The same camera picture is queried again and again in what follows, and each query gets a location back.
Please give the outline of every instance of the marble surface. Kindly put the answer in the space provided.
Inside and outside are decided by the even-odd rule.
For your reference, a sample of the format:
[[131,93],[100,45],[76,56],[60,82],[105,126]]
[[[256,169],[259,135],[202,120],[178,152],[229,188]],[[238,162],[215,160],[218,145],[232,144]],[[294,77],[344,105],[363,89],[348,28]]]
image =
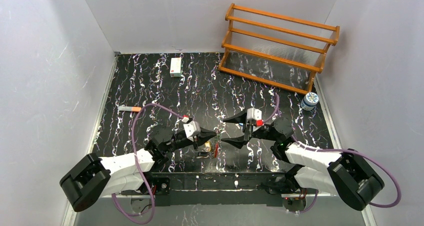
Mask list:
[[[135,114],[118,111],[118,106],[142,107],[157,103],[178,112],[190,115],[200,126],[220,132],[221,138],[241,136],[241,127],[223,123],[239,111],[255,107],[267,118],[275,109],[274,94],[280,97],[279,109],[283,117],[292,119],[296,137],[302,142],[332,148],[325,118],[318,104],[312,111],[300,109],[303,95],[275,88],[231,74],[218,71],[222,53],[181,54],[121,54],[118,56],[103,117],[98,128],[93,152],[102,157],[118,156],[133,152],[130,127]],[[171,58],[182,57],[183,77],[170,76]],[[231,57],[249,66],[244,55]],[[288,82],[295,84],[304,78],[301,71],[291,70]],[[149,108],[137,121],[135,130],[137,149],[143,148],[158,125],[170,130],[183,129],[183,123],[162,109]],[[193,147],[186,147],[168,154],[170,161],[160,172],[286,172],[292,165],[277,160],[270,146],[274,142],[252,139],[242,149],[220,142],[217,158],[196,158]]]

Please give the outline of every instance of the wooden shelf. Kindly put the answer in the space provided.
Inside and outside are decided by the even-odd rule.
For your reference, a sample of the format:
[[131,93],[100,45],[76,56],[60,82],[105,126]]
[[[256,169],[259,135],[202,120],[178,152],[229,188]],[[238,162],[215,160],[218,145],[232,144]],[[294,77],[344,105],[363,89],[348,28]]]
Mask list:
[[[229,25],[228,31],[221,45],[225,48],[225,54],[218,68],[220,71],[301,94],[306,94],[312,90],[316,73],[321,73],[324,69],[325,58],[329,47],[331,45],[336,45],[339,40],[339,26],[330,26],[276,13],[242,7],[235,5],[234,3],[232,3],[229,7],[225,15],[225,20],[229,21]],[[263,28],[263,30],[267,29],[280,32],[282,37],[285,35],[292,35],[291,37],[295,36],[300,39],[295,42],[276,37],[275,34],[265,35],[263,34],[263,30],[261,33],[258,33],[253,30],[235,28],[234,22],[240,23],[241,25],[248,25],[250,28],[252,28],[251,26],[254,26],[254,28],[259,27]],[[298,28],[302,27],[298,25],[302,25],[303,28],[311,27],[312,30],[310,30],[310,32],[300,31]],[[308,45],[306,43],[299,43],[299,41],[308,41]],[[321,44],[325,43],[325,46],[323,48],[311,46],[314,45],[314,41],[320,42]],[[309,72],[308,89],[304,90],[296,88],[277,81],[225,68],[225,60],[231,51],[274,61],[280,63],[281,67],[296,67],[307,70]]]

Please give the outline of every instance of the round container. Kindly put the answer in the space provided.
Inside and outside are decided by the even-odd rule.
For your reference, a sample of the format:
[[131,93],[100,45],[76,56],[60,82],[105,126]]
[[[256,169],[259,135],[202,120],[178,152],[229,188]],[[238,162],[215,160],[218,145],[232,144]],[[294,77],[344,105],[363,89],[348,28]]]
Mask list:
[[308,92],[300,102],[300,107],[304,110],[311,111],[318,104],[318,95],[314,92]]

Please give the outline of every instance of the wooden dish rack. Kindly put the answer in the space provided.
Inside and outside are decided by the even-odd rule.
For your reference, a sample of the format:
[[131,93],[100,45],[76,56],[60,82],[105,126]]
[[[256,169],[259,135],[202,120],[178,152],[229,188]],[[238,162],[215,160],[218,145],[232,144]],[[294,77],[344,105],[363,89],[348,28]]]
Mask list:
[[[229,21],[229,25],[221,45],[225,48],[225,53],[218,70],[300,94],[312,90],[316,73],[321,73],[324,69],[329,47],[336,45],[339,40],[339,26],[242,7],[234,3],[229,7],[225,20]],[[234,67],[226,67],[226,61],[232,52],[258,57],[263,59],[265,64],[268,61],[276,62],[276,72],[301,69],[305,76],[304,82],[296,86],[274,79],[272,75],[261,77]]]

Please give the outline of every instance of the marker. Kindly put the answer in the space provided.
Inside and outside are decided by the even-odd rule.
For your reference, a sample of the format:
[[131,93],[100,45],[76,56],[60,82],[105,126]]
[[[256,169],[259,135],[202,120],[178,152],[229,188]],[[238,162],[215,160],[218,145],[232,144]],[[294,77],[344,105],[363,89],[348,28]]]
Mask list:
[[142,110],[141,107],[130,107],[130,106],[119,106],[119,111],[128,111],[128,112],[140,112]]

